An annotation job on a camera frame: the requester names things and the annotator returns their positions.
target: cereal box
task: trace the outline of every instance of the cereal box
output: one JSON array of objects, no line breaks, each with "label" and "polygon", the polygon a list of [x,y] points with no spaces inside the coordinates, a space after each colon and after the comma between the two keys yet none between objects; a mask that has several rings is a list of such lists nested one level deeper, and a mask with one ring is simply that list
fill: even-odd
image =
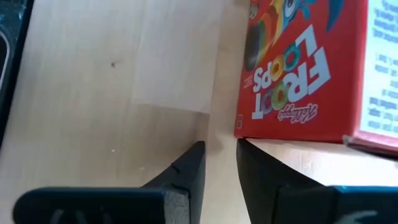
[{"label": "cereal box", "polygon": [[398,1],[251,0],[237,137],[398,154]]}]

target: colorful cereal loop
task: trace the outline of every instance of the colorful cereal loop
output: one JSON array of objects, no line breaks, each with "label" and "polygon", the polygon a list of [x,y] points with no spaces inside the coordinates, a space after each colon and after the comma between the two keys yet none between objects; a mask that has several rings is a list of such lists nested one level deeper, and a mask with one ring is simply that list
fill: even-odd
[{"label": "colorful cereal loop", "polygon": [[272,111],[272,88],[270,88],[261,99],[261,111],[264,115],[269,114]]},{"label": "colorful cereal loop", "polygon": [[286,86],[283,80],[279,81],[279,83],[274,87],[274,91],[272,91],[271,105],[274,110],[281,110],[287,103],[287,90],[288,86]]},{"label": "colorful cereal loop", "polygon": [[277,81],[283,74],[285,69],[285,57],[283,55],[278,55],[271,66],[271,79],[272,81]]},{"label": "colorful cereal loop", "polygon": [[[293,54],[294,58],[291,62],[288,61],[289,55]],[[290,44],[285,51],[285,71],[290,72],[293,70],[300,61],[301,51],[295,43]]]}]

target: cartoon toucan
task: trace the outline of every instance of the cartoon toucan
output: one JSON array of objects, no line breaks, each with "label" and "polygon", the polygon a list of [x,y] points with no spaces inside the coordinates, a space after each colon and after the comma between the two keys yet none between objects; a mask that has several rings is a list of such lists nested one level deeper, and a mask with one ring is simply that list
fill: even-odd
[{"label": "cartoon toucan", "polygon": [[[317,0],[272,0],[268,11],[260,21],[249,28],[246,39],[244,64],[247,71],[256,68],[266,55],[268,48],[274,45],[282,33],[301,10],[304,18],[310,18],[309,5]],[[329,0],[329,18],[326,30],[335,24],[343,8],[344,0]]]}]

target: teal object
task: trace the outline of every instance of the teal object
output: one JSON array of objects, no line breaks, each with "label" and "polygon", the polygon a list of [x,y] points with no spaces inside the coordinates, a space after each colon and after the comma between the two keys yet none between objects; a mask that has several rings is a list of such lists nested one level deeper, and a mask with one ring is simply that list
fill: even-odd
[{"label": "teal object", "polygon": [[331,28],[333,28],[333,26],[335,25],[338,16],[343,9],[343,5],[344,0],[329,0],[329,19],[326,31],[331,30]]}]

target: red cereal box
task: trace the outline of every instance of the red cereal box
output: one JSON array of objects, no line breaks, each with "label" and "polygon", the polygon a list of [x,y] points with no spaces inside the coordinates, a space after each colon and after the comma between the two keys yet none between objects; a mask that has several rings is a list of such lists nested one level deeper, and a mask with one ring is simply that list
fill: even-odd
[{"label": "red cereal box", "polygon": [[252,0],[235,135],[398,154],[398,1]]}]

